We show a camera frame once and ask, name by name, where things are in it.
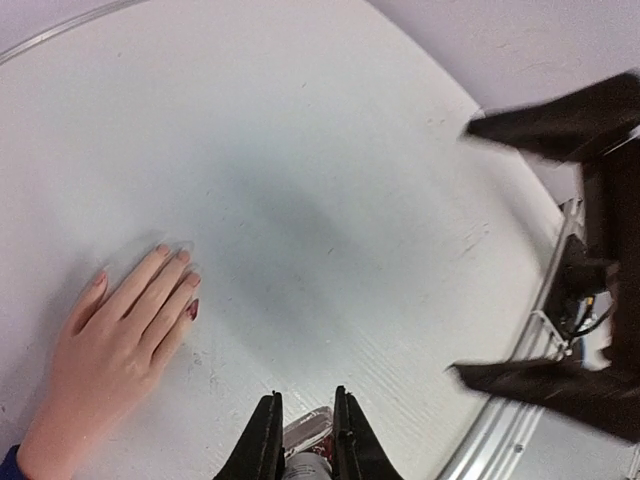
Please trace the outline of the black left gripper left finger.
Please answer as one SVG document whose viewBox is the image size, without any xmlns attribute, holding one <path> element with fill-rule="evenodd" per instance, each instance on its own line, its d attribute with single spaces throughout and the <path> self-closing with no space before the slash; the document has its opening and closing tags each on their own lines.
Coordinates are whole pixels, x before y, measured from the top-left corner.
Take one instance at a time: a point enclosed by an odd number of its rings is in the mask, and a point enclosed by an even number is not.
<svg viewBox="0 0 640 480">
<path fill-rule="evenodd" d="M 214 480 L 278 480 L 284 472 L 282 395 L 263 396 Z"/>
</svg>

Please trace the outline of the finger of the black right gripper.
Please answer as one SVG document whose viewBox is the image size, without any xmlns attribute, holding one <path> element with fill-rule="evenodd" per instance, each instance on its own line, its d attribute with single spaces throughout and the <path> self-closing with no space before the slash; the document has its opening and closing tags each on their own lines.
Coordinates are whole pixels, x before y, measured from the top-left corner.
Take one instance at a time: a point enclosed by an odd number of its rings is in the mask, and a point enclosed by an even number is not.
<svg viewBox="0 0 640 480">
<path fill-rule="evenodd" d="M 456 362 L 468 389 L 543 407 L 618 439 L 639 441 L 639 374 L 590 370 L 572 361 L 531 359 L 494 364 Z"/>
<path fill-rule="evenodd" d="M 467 137 L 565 162 L 589 142 L 639 124 L 639 75 L 620 73 L 547 102 L 470 120 Z"/>
</svg>

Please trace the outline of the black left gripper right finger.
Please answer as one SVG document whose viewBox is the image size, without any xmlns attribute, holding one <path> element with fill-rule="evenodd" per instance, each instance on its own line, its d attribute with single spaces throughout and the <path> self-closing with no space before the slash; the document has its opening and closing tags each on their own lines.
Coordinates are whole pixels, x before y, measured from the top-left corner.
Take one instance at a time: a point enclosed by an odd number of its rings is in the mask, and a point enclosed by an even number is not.
<svg viewBox="0 0 640 480">
<path fill-rule="evenodd" d="M 356 397 L 344 386 L 335 393 L 333 478 L 402 480 L 367 420 Z"/>
</svg>

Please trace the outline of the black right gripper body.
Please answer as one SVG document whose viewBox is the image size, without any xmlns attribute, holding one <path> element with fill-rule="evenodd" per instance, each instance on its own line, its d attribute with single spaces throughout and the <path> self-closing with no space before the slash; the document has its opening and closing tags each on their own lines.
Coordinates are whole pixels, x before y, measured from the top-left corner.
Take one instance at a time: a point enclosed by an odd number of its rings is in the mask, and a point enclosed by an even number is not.
<svg viewBox="0 0 640 480">
<path fill-rule="evenodd" d="M 639 138 L 619 129 L 597 139 L 582 164 L 589 254 L 617 265 L 617 295 L 608 358 L 639 375 Z"/>
</svg>

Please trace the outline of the red nail polish bottle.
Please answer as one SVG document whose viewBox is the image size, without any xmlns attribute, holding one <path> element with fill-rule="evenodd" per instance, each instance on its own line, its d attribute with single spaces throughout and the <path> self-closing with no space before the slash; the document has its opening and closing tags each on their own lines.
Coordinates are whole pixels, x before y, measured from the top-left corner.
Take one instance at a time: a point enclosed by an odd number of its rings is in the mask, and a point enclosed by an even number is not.
<svg viewBox="0 0 640 480">
<path fill-rule="evenodd" d="M 332 461 L 333 410 L 328 406 L 316 408 L 284 427 L 283 449 L 286 460 L 307 452 Z"/>
</svg>

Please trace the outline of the white nail polish cap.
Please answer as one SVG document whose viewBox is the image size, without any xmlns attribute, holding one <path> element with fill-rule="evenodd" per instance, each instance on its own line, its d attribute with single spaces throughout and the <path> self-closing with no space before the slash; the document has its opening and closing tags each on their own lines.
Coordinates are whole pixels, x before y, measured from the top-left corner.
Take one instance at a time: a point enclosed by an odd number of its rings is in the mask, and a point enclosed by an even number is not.
<svg viewBox="0 0 640 480">
<path fill-rule="evenodd" d="M 286 461 L 282 479 L 331 480 L 332 469 L 323 456 L 313 452 L 299 452 Z"/>
</svg>

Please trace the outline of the mannequin hand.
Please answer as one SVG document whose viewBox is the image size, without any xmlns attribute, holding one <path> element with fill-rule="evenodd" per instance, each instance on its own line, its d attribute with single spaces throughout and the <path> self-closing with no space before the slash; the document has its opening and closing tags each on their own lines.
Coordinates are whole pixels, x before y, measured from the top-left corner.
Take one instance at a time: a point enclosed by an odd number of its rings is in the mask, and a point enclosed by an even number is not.
<svg viewBox="0 0 640 480">
<path fill-rule="evenodd" d="M 114 290 L 100 272 L 62 328 L 45 396 L 17 449 L 28 479 L 69 479 L 159 383 L 198 314 L 191 254 L 161 244 Z"/>
</svg>

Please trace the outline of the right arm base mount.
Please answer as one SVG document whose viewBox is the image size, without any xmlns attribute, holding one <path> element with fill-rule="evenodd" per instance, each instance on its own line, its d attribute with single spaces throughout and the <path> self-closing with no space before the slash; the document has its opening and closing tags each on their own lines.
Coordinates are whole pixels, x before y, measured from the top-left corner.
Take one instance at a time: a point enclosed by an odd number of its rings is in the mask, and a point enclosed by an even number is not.
<svg viewBox="0 0 640 480">
<path fill-rule="evenodd" d="M 607 291 L 611 261 L 588 256 L 576 234 L 566 237 L 549 293 L 542 307 L 543 319 L 553 328 L 564 348 L 594 331 L 609 315 L 594 315 L 596 297 Z"/>
</svg>

